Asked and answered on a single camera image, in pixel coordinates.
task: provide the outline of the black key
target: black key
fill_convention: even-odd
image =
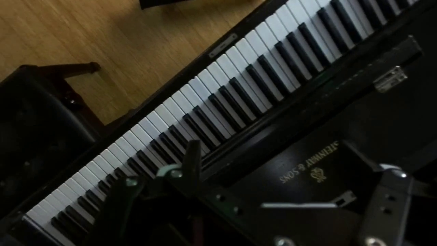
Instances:
[[[260,117],[262,114],[262,112],[260,110],[260,108],[257,106],[257,103],[250,98],[250,95],[247,94],[247,91],[242,87],[242,84],[236,80],[236,77],[232,77],[230,80],[231,86],[234,87],[234,90],[238,93],[238,95],[242,97],[242,99],[246,102],[246,105],[249,106],[249,109],[257,116]]]
[[[73,233],[75,233],[81,240],[86,237],[86,231],[78,225],[71,217],[68,217],[64,211],[58,213],[58,220]]]
[[[258,62],[261,64],[261,67],[264,68],[264,71],[268,73],[268,76],[271,77],[271,80],[273,82],[273,84],[276,86],[276,88],[286,97],[290,95],[291,93],[288,91],[288,88],[286,87],[284,82],[282,77],[279,77],[279,75],[276,73],[276,71],[273,69],[273,67],[271,65],[271,62],[267,60],[267,57],[262,54],[258,57]]]
[[[81,244],[82,239],[78,233],[75,233],[74,231],[70,231],[68,226],[62,222],[58,217],[52,217],[51,224],[59,231],[62,232],[66,237],[68,237],[73,243],[75,244]]]
[[[314,54],[317,56],[318,61],[324,65],[328,67],[329,65],[329,60],[327,58],[324,50],[318,46],[317,41],[314,39],[312,31],[306,27],[305,23],[299,24],[299,30],[303,35],[303,38],[306,39],[306,42],[310,45],[310,47],[313,49]]]
[[[74,220],[78,225],[84,228],[85,232],[90,232],[92,222],[89,222],[81,213],[78,213],[73,206],[66,207],[67,216]]]
[[[302,62],[305,64],[305,67],[309,69],[309,72],[312,75],[317,73],[317,68],[313,64],[312,58],[309,57],[309,54],[305,52],[305,49],[302,47],[302,45],[299,43],[297,35],[294,32],[290,32],[287,35],[288,42],[291,43],[291,46],[297,50],[299,58],[302,60]]]
[[[85,196],[79,196],[78,198],[78,203],[86,210],[89,211],[93,217],[99,216],[99,210],[96,209],[94,205],[92,205]]]
[[[105,184],[103,180],[99,181],[99,187],[100,190],[101,188],[101,184]],[[93,191],[86,191],[85,192],[85,196],[97,207],[97,209],[101,209],[101,206],[104,205],[104,200],[101,200],[101,198],[99,198]]]
[[[100,181],[97,183],[97,185],[99,185],[99,188],[100,188],[101,191],[104,191],[105,194],[108,194],[109,190],[111,190],[111,187],[109,187],[104,180],[100,180]]]
[[[179,159],[179,162],[182,162],[183,159],[183,153],[179,150],[179,147],[175,144],[174,140],[171,140],[168,138],[168,135],[165,135],[164,132],[160,134],[160,138],[163,140],[163,143],[174,153],[174,155]]]
[[[118,179],[124,179],[127,176],[120,168],[115,168],[114,173]]]
[[[152,173],[159,172],[159,166],[142,150],[137,151],[138,158],[150,169]]]
[[[216,94],[208,97],[208,99],[217,108],[217,110],[223,114],[223,117],[230,123],[230,125],[238,131],[241,129],[241,124],[234,118],[234,116],[228,112],[228,109],[221,103]]]
[[[201,140],[212,150],[216,149],[216,144],[209,139],[209,136],[204,132],[204,129],[195,123],[191,114],[185,114],[183,120],[191,127],[191,129],[201,138]]]
[[[389,0],[380,0],[380,1],[376,1],[376,2],[380,5],[385,19],[392,19],[392,17],[396,16],[396,12],[392,8]]]
[[[174,135],[174,138],[179,142],[180,146],[187,149],[189,140],[182,135],[182,132],[175,125],[171,125],[168,131]]]
[[[350,47],[347,46],[347,43],[344,42],[339,28],[336,27],[336,24],[332,21],[331,16],[328,15],[325,8],[321,8],[317,12],[318,17],[322,20],[324,26],[327,27],[328,32],[331,34],[333,42],[338,45],[339,50],[342,53],[346,53]]]
[[[111,185],[114,185],[114,184],[118,181],[118,179],[114,177],[112,175],[108,175],[108,176],[107,176],[107,181],[108,181]]]
[[[340,0],[333,0],[332,6],[333,6],[335,12],[338,13],[340,21],[343,23],[346,31],[350,34],[351,39],[355,43],[363,41],[363,38],[359,35],[354,21],[351,20],[350,15],[346,12]]]
[[[399,5],[399,8],[402,8],[402,9],[410,6],[409,0],[396,0],[396,2],[398,2],[398,5]]]
[[[149,176],[149,173],[148,173],[145,169],[141,168],[141,164],[137,162],[135,158],[130,157],[130,158],[127,159],[127,165],[129,165],[130,168],[133,168],[138,175],[145,176],[145,177],[149,177],[149,179],[152,180],[152,177]]]
[[[292,71],[292,73],[297,76],[297,79],[299,80],[299,83],[305,83],[306,77],[302,73],[302,71],[299,69],[299,67],[297,65],[297,62],[294,61],[294,58],[290,56],[290,53],[287,52],[287,49],[284,47],[284,42],[279,41],[275,47],[277,49],[277,52],[282,54],[282,57],[284,58],[286,64],[288,65],[288,68]]]
[[[373,28],[380,28],[383,26],[383,23],[378,19],[378,15],[374,12],[370,1],[369,0],[359,0],[359,4],[362,6],[362,9],[365,11],[372,27]]]
[[[219,131],[216,124],[213,124],[213,121],[205,114],[205,112],[200,106],[194,108],[194,113],[204,121],[204,124],[217,138],[219,142],[227,140],[224,135]]]
[[[230,90],[226,86],[221,86],[219,88],[219,93],[227,99],[227,102],[232,106],[232,109],[236,112],[236,114],[246,123],[250,124],[251,120],[249,117],[249,114],[246,113],[246,110],[242,108],[242,105],[239,102],[236,102],[236,99],[232,97],[232,94],[230,93]]]
[[[160,157],[167,162],[175,162],[175,159],[164,150],[164,147],[155,139],[150,142],[152,149],[160,154]]]
[[[276,99],[275,94],[271,91],[269,86],[265,84],[264,79],[261,77],[256,67],[250,64],[246,69],[250,73],[250,76],[254,79],[257,86],[261,88],[264,95],[271,101],[271,103],[277,103],[279,101]]]

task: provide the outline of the piano bench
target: piano bench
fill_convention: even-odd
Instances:
[[[0,83],[0,221],[104,134],[64,80],[97,62],[22,65]]]

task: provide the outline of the piano keyboard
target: piano keyboard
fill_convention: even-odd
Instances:
[[[202,155],[262,117],[417,0],[288,0],[82,169],[25,220],[60,244],[81,244],[116,179],[153,179]]]

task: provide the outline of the piano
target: piano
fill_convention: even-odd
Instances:
[[[437,123],[432,113],[436,13],[433,0],[264,2],[145,101],[109,138],[17,207],[7,220],[11,235],[28,244],[81,244],[118,179],[155,179],[160,168],[182,162],[190,139],[201,140],[202,179],[212,181],[243,176],[247,168],[269,172],[262,164],[312,131],[329,139],[313,139],[314,151],[332,143],[335,134],[350,132],[377,161],[414,162],[407,161],[409,154],[437,135],[426,128]],[[421,49],[425,58],[410,65],[417,54],[411,50],[411,57],[396,56],[399,64],[394,58],[391,64],[376,61],[384,52],[409,53],[411,46]],[[366,80],[365,75],[366,87],[346,86],[351,93],[346,95],[342,82]],[[421,101],[409,93],[426,97]],[[372,101],[373,108],[348,108],[358,98]],[[347,117],[336,117],[343,110]],[[254,187],[264,192],[262,184]],[[250,188],[245,179],[235,184],[242,195],[245,188]]]

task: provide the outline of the wooden floor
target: wooden floor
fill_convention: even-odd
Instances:
[[[21,64],[97,61],[68,82],[104,121],[138,106],[262,0],[2,0],[0,77]]]

